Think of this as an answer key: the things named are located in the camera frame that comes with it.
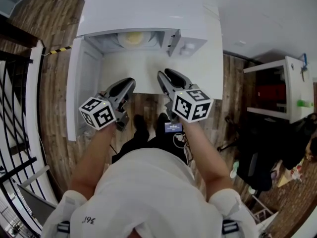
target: wooden floor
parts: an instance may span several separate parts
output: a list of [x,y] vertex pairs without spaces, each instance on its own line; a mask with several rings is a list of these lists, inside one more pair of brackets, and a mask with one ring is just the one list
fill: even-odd
[[[83,0],[24,0],[15,9],[10,22],[42,39],[47,51],[50,51],[72,44],[83,4]],[[20,46],[1,40],[0,49],[12,53],[23,50]],[[93,135],[93,131],[88,130],[76,142],[67,140],[65,110],[69,58],[70,51],[45,57],[40,87],[40,115],[44,149],[47,162],[62,191],[67,190],[72,172]],[[255,75],[243,74],[243,68],[250,64],[227,55],[223,56],[223,61],[223,99],[214,102],[211,114],[203,124],[208,138],[216,147],[227,144],[235,137],[234,131],[228,127],[224,118],[229,115],[235,122],[244,119],[246,107],[255,98],[252,94],[255,93]],[[130,118],[135,114],[144,115],[151,136],[153,136],[153,124],[158,115],[164,111],[165,102],[164,95],[134,94],[127,111]],[[120,150],[122,144],[132,138],[133,133],[134,128],[130,122],[123,133],[116,133],[112,141],[114,148],[117,151]],[[112,154],[114,152],[111,150],[107,159],[108,163]],[[222,157],[230,169],[232,169],[235,154],[235,148],[230,148],[222,153]],[[309,165],[304,169],[312,174],[316,170]],[[312,188],[317,186],[316,179],[314,180],[313,175],[311,176],[311,179],[305,180],[304,186],[293,183],[286,185],[283,189],[274,188],[270,192],[262,193],[263,202],[280,211],[280,215],[270,228],[273,237],[287,237],[306,212],[310,202],[313,201],[316,193],[310,192],[306,197],[308,203],[297,205],[295,209],[297,212],[294,212],[292,204],[301,199],[302,193],[309,191],[309,185],[313,184],[310,186]],[[198,180],[198,186],[203,189],[204,186],[197,173],[195,173],[195,177]],[[247,202],[250,199],[248,186],[239,178],[235,179],[234,184],[243,201]]]

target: white t-shirt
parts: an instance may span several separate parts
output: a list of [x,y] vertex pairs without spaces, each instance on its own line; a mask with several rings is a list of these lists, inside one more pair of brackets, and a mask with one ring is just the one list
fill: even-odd
[[221,190],[206,202],[179,158],[143,148],[110,165],[89,201],[67,191],[47,219],[42,237],[67,237],[57,232],[57,225],[69,221],[70,228],[64,228],[70,229],[71,238],[126,238],[134,228],[142,238],[218,238],[223,219],[236,221],[241,237],[258,237],[236,191]]

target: person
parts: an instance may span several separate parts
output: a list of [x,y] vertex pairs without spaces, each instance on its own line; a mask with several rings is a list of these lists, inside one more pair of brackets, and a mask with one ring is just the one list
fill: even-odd
[[115,125],[96,131],[69,190],[43,226],[42,237],[258,237],[229,170],[198,122],[181,120],[207,199],[196,188],[182,142],[165,133],[167,115],[149,139],[142,116],[136,132],[103,174]]

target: black metal railing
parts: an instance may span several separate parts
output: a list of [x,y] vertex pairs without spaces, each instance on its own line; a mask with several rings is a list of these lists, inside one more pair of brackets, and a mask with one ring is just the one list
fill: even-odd
[[[25,212],[29,215],[29,219],[33,222],[33,224],[38,227],[39,230],[42,229],[41,225],[37,222],[37,220],[32,216],[32,212],[25,203],[23,197],[21,196],[20,192],[18,191],[18,188],[16,186],[17,184],[22,184],[24,182],[23,178],[20,177],[19,172],[23,172],[26,179],[29,178],[29,175],[33,175],[35,173],[33,163],[37,160],[36,157],[31,157],[30,150],[29,150],[29,142],[28,142],[28,135],[25,130],[25,91],[26,91],[26,75],[27,75],[27,68],[29,64],[32,63],[32,60],[30,58],[21,57],[17,55],[8,55],[7,59],[5,60],[5,67],[3,71],[3,75],[0,79],[0,88],[2,90],[2,95],[0,96],[0,103],[2,105],[2,111],[0,112],[0,118],[3,122],[4,126],[4,135],[5,135],[5,141],[6,146],[8,149],[9,159],[11,160],[11,164],[13,166],[13,169],[9,170],[6,166],[6,163],[4,161],[4,157],[2,153],[0,152],[0,158],[3,164],[3,168],[5,171],[5,174],[0,177],[0,189],[2,190],[4,196],[6,197],[6,200],[8,201],[8,204],[10,205],[11,209],[15,213],[16,217],[14,220],[18,223],[23,224],[23,229],[19,230],[25,230],[26,233],[31,233],[35,237],[39,237],[40,235],[35,232],[29,225],[29,223],[23,218],[23,216],[20,214],[19,210],[15,207],[14,203],[12,202],[10,195],[8,194],[6,187],[3,185],[4,182],[9,182],[16,199],[20,202],[22,207],[24,208]],[[11,98],[8,98],[8,89],[6,87],[6,83],[8,84],[8,80],[11,81]],[[18,111],[20,111],[20,119],[17,117],[17,102],[15,100],[18,100],[20,107]],[[11,148],[9,143],[9,136],[13,138],[15,146]],[[20,164],[16,165],[14,162],[13,156],[15,154],[18,154]],[[24,161],[22,158],[22,155],[27,156],[27,160]],[[27,167],[31,168],[32,173],[28,174]],[[35,182],[33,182],[30,185],[30,189],[33,193],[36,193],[36,191],[40,192],[40,197],[45,199],[45,196],[42,192],[42,189],[40,187],[40,184],[38,180],[36,179]]]
[[22,221],[18,218],[18,216],[15,214],[12,208],[6,202],[4,202],[1,198],[0,198],[0,214],[8,222],[9,229],[7,228],[6,231],[11,236],[20,234],[21,236],[26,238],[34,237],[34,235],[25,227]]

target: hand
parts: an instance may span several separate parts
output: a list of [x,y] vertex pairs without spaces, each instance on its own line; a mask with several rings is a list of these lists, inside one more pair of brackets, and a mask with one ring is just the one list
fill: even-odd
[[179,121],[182,123],[183,127],[191,127],[199,125],[199,122],[187,122],[183,118],[179,117]]
[[113,134],[115,131],[115,122],[110,123],[109,125],[107,125],[106,127],[102,128],[101,130],[97,130],[96,133],[98,134]]

